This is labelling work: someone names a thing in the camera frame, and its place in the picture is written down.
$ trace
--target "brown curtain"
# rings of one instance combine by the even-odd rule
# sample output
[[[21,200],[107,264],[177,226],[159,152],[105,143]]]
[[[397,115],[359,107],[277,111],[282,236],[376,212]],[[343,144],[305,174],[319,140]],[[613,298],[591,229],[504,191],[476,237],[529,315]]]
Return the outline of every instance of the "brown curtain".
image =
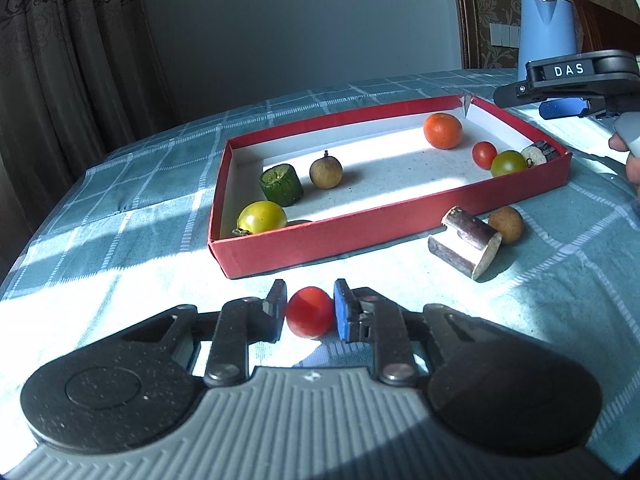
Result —
[[[0,0],[0,157],[31,232],[105,154],[177,122],[142,0]]]

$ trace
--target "wall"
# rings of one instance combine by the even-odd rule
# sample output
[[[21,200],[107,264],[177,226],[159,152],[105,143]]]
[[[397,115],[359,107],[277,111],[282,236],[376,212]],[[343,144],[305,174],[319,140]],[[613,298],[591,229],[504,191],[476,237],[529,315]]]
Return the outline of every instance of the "wall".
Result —
[[[183,121],[347,81],[461,67],[455,0],[144,0]]]

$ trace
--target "finger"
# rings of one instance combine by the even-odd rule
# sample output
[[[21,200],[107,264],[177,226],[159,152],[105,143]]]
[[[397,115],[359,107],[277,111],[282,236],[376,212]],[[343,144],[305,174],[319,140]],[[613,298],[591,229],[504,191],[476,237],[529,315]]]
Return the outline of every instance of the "finger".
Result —
[[[628,152],[629,148],[626,146],[625,141],[622,140],[618,134],[614,134],[613,137],[609,139],[609,147],[612,150],[616,150],[617,152]]]
[[[626,177],[629,182],[640,185],[640,158],[629,156],[626,160]]]

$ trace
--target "green tomato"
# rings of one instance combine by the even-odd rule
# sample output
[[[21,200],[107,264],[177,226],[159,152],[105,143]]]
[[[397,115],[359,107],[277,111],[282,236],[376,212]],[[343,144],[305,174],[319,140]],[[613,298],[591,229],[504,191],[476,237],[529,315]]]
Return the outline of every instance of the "green tomato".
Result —
[[[245,207],[238,217],[238,230],[255,235],[287,225],[284,209],[275,202],[261,200]]]
[[[515,150],[506,150],[495,156],[491,163],[491,174],[493,176],[503,176],[516,171],[526,170],[527,161]]]

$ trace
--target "tablecloth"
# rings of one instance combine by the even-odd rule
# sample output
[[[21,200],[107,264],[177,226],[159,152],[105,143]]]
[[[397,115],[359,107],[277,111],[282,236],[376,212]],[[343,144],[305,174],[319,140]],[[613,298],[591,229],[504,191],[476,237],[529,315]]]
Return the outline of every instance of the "tablecloth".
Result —
[[[640,455],[640,218],[610,123],[543,121],[514,110],[574,152],[566,186],[516,204],[528,229],[500,250],[479,282],[430,255],[426,235],[242,280],[228,280],[206,247],[225,139],[321,114],[471,92],[490,99],[515,70],[407,75],[313,89],[173,128],[112,153],[56,207],[4,280],[0,294],[0,471],[34,447],[20,388],[39,366],[176,304],[219,310],[335,279],[372,286],[411,310],[443,303],[534,336],[583,363],[604,406],[588,447],[616,471]],[[363,344],[296,338],[251,348],[252,365],[356,365]]]

